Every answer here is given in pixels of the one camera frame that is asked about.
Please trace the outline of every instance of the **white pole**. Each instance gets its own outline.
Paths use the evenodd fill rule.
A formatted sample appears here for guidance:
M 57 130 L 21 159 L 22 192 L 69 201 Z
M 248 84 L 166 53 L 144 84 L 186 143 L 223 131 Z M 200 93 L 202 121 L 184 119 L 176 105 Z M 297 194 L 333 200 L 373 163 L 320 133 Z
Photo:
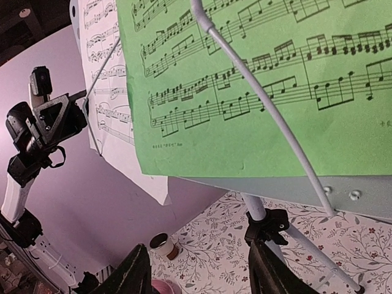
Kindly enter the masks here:
M 343 282 L 348 284 L 356 292 L 361 291 L 361 286 L 358 285 L 348 274 L 346 274 L 340 267 L 337 266 L 327 255 L 325 255 L 315 244 L 307 239 L 296 227 L 290 225 L 286 230 L 295 241 L 300 243 L 307 251 L 309 251 L 314 258 L 318 259 L 324 264 L 330 271 L 338 276 Z

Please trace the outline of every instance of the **bolt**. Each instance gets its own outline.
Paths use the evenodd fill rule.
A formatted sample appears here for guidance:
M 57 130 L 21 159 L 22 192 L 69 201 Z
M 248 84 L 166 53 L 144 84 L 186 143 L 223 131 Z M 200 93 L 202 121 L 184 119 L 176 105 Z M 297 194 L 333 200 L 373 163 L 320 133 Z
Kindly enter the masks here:
M 332 187 L 331 186 L 325 186 L 324 187 L 324 192 L 326 195 L 332 193 Z
M 353 201 L 356 201 L 356 200 L 358 200 L 359 198 L 361 198 L 361 195 L 362 195 L 362 193 L 361 193 L 361 191 L 359 191 L 359 190 L 352 190 L 352 191 L 349 193 L 349 197 L 350 197 L 350 199 L 353 200 Z

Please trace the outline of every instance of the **white wall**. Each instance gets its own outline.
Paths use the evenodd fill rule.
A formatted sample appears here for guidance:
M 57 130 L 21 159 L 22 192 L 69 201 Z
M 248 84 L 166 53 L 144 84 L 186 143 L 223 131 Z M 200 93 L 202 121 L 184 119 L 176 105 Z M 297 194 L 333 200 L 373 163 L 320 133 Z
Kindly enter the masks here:
M 8 161 L 17 153 L 5 127 L 6 114 L 28 100 L 29 76 L 35 66 L 49 68 L 52 97 L 85 89 L 70 26 L 0 67 L 0 200 L 6 191 Z M 224 194 L 170 178 L 173 204 L 160 206 L 89 148 L 87 130 L 61 145 L 67 151 L 65 166 L 41 171 L 27 209 L 41 221 L 44 234 L 60 253 L 90 272 L 116 266 L 137 243 L 147 243 L 156 233 L 175 232 Z

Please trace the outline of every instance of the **camera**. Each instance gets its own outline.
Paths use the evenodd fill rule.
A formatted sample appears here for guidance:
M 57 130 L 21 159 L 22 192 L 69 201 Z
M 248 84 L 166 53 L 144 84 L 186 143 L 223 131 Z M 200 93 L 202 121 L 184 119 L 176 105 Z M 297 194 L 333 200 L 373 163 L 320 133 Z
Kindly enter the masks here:
M 30 76 L 32 93 L 36 96 L 47 96 L 53 91 L 49 70 L 46 66 L 34 68 Z
M 22 187 L 37 176 L 41 168 L 51 166 L 49 155 L 57 149 L 65 160 L 64 148 L 58 144 L 87 126 L 85 116 L 76 104 L 77 99 L 86 96 L 85 90 L 48 100 L 52 85 L 45 66 L 36 67 L 30 81 L 32 93 L 43 97 L 43 103 L 31 109 L 27 102 L 20 102 L 10 109 L 6 120 L 7 130 L 19 151 L 11 158 L 8 172 Z

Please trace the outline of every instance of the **sheet music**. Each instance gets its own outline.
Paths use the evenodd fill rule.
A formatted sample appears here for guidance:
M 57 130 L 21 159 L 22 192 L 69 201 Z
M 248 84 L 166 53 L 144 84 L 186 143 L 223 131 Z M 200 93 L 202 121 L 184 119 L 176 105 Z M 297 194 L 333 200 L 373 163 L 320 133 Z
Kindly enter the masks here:
M 117 3 L 145 173 L 304 175 L 247 81 L 197 25 L 189 0 Z M 392 174 L 390 0 L 203 3 L 319 175 Z
M 80 0 L 79 7 L 81 56 L 89 88 L 119 38 L 117 6 L 114 0 Z M 121 43 L 89 97 L 89 120 L 105 160 L 160 204 L 167 204 L 167 177 L 142 175 L 137 160 Z M 91 136 L 90 146 L 95 149 Z

